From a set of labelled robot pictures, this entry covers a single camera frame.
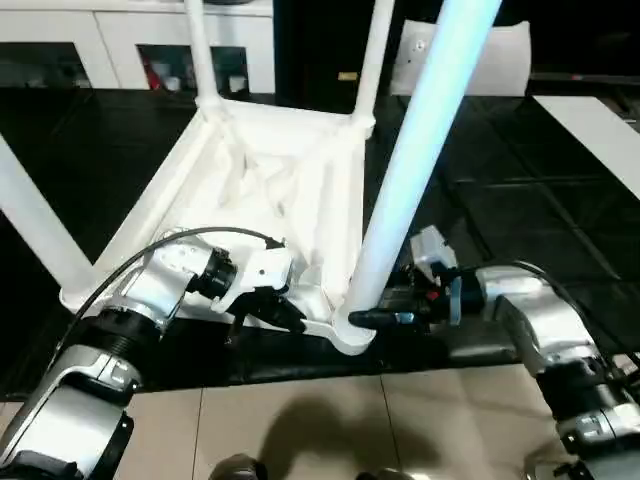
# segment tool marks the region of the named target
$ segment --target white cabinet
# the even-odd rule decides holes
[[[120,86],[91,12],[2,11],[2,43],[72,43],[93,88]]]
[[[185,14],[96,12],[95,15],[121,88],[149,88],[139,47],[190,44]],[[244,49],[250,91],[273,93],[275,67],[272,17],[207,13],[205,23],[212,47]]]

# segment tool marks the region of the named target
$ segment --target floor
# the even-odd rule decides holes
[[[19,404],[0,412],[3,428]],[[140,394],[116,478],[206,480],[235,453],[270,480],[353,480],[384,467],[429,480],[518,480],[557,458],[554,424],[521,365]]]

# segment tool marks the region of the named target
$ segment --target black cable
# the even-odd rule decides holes
[[[540,267],[537,267],[527,262],[523,262],[521,260],[512,260],[512,261],[506,261],[506,262],[496,260],[496,261],[487,262],[483,265],[473,267],[470,269],[465,268],[464,271],[468,271],[468,270],[475,271],[475,270],[478,270],[479,268],[486,268],[486,267],[516,267],[516,268],[521,268],[522,270],[526,270],[530,273],[533,273],[534,275],[537,275],[542,280],[547,282],[549,286],[556,292],[556,294],[558,294],[560,298],[562,298],[565,302],[567,302],[576,311],[580,319],[585,323],[585,326],[588,326],[589,324],[595,324],[607,337],[609,337],[609,339],[613,343],[616,344],[616,346],[620,349],[620,351],[624,353],[627,357],[629,357],[629,359],[633,362],[633,364],[636,367],[638,367],[638,369],[640,369],[640,359],[638,359],[638,356],[633,351],[633,349],[630,348],[624,341],[622,341],[616,334],[614,334],[609,329],[609,327],[607,327],[603,322],[601,322],[600,320],[597,320],[595,316],[588,316],[585,313],[585,309],[582,307],[580,302],[578,302],[560,282],[558,282],[556,279],[554,279],[551,275],[549,275],[547,272],[542,270]]]
[[[75,315],[73,316],[73,319],[71,320],[71,323],[69,324],[69,327],[67,328],[66,332],[64,333],[64,335],[62,336],[62,338],[60,339],[58,344],[56,345],[56,348],[55,348],[55,350],[53,352],[53,357],[51,358],[51,361],[49,362],[49,365],[47,367],[47,371],[51,368],[53,363],[56,361],[56,359],[58,357],[58,354],[60,353],[60,350],[62,349],[62,347],[64,346],[65,342],[69,338],[69,335],[75,329],[75,327],[77,326],[78,322],[82,319],[84,314],[87,313],[87,311],[91,308],[91,306],[94,304],[94,302],[100,297],[100,295],[102,295],[102,293],[107,288],[109,288],[109,286],[111,286],[111,284],[113,284],[118,279],[118,277],[120,277],[124,272],[126,272],[127,269],[129,267],[131,267],[131,265],[136,263],[138,260],[140,260],[142,257],[147,255],[148,253],[154,252],[154,251],[158,250],[161,247],[164,247],[165,245],[167,245],[169,243],[173,243],[176,240],[180,240],[181,238],[192,237],[192,236],[201,235],[201,234],[204,234],[204,233],[216,233],[216,232],[220,232],[220,233],[239,233],[239,234],[242,234],[242,235],[247,235],[247,236],[250,236],[250,237],[259,238],[260,240],[263,240],[265,242],[265,244],[267,246],[267,249],[284,247],[284,243],[279,242],[279,241],[275,240],[274,238],[271,238],[271,237],[269,237],[267,235],[264,235],[264,234],[262,234],[260,232],[256,232],[254,230],[249,230],[247,228],[239,228],[239,227],[199,227],[199,228],[191,228],[189,230],[183,230],[181,232],[173,233],[171,235],[168,235],[168,236],[166,236],[166,237],[164,237],[164,238],[162,238],[160,240],[157,240],[157,241],[147,245],[142,250],[138,251],[137,253],[135,253],[134,255],[129,257],[118,268],[116,268],[100,284],[100,286],[98,288],[96,288],[91,295],[89,295],[89,298],[87,298],[87,300],[85,300],[85,302],[82,304],[82,306],[76,311]]]

